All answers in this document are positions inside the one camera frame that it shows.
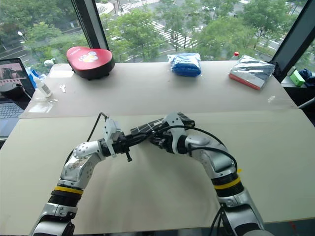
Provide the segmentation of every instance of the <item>key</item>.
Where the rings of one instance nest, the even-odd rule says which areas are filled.
[[[65,92],[65,85],[60,85],[59,88],[60,88],[63,92]]]

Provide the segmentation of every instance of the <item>black cable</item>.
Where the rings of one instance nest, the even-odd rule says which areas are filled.
[[[188,152],[194,151],[194,150],[199,150],[199,149],[209,150],[209,151],[216,151],[216,152],[220,152],[220,153],[228,156],[234,162],[234,166],[235,166],[235,169],[236,169],[236,172],[237,172],[237,162],[236,162],[235,158],[230,153],[228,153],[226,151],[223,151],[221,149],[218,149],[218,148],[214,148],[214,147],[193,147],[193,148],[188,149]]]
[[[164,132],[164,131],[167,131],[169,129],[172,129],[172,128],[185,128],[185,129],[193,129],[193,130],[196,130],[196,131],[199,131],[201,133],[204,133],[206,135],[209,135],[210,137],[214,138],[215,140],[217,140],[220,144],[222,144],[223,146],[225,146],[223,144],[223,142],[217,138],[215,135],[213,135],[212,133],[209,133],[203,129],[199,129],[199,128],[196,128],[196,127],[191,127],[191,126],[187,126],[187,125],[172,125],[172,126],[168,126],[168,127],[165,127],[165,128],[162,128],[160,130],[158,130],[158,132]]]
[[[215,223],[216,223],[216,221],[217,221],[217,218],[219,217],[219,215],[221,215],[222,210],[223,210],[223,208],[220,207],[219,210],[218,210],[218,212],[217,212],[217,214],[216,214],[216,216],[215,216],[215,218],[213,219],[212,224],[211,224],[211,226],[210,226],[209,236],[211,236],[212,231],[213,231],[213,228],[214,228]]]
[[[100,116],[104,116],[105,121],[106,121],[106,119],[108,118],[108,116],[105,115],[103,112],[100,112],[100,113],[98,114],[97,119],[96,119],[96,121],[95,121],[95,124],[94,124],[94,126],[93,126],[93,129],[92,129],[92,131],[91,131],[91,133],[90,133],[90,135],[89,135],[89,137],[88,137],[88,139],[87,139],[87,142],[90,141],[90,139],[91,139],[91,137],[92,137],[92,135],[93,135],[93,133],[94,133],[94,130],[95,130],[97,124],[98,124],[98,121],[99,121]],[[73,150],[69,153],[67,159],[65,160],[65,163],[68,162],[68,160],[70,159],[70,156],[72,155],[72,153],[73,153]]]
[[[220,216],[219,216],[219,220],[217,224],[217,236],[219,236],[221,220],[222,220],[222,217],[221,217],[221,212],[220,212]]]

